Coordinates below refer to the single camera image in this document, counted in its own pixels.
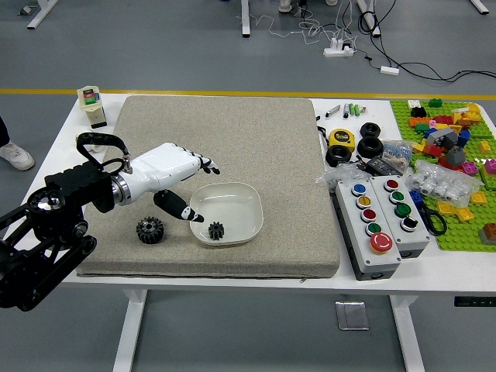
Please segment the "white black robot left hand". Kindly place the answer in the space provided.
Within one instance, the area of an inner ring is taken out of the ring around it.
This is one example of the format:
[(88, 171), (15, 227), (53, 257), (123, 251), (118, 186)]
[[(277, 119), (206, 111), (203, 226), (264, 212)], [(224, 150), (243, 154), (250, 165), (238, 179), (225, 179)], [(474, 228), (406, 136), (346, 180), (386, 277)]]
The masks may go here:
[(145, 193), (153, 194), (153, 202), (176, 219), (203, 222), (204, 217), (173, 193), (171, 187), (195, 176), (220, 170), (215, 162), (174, 143), (164, 143), (130, 162), (130, 170), (112, 178), (114, 200), (129, 205)]

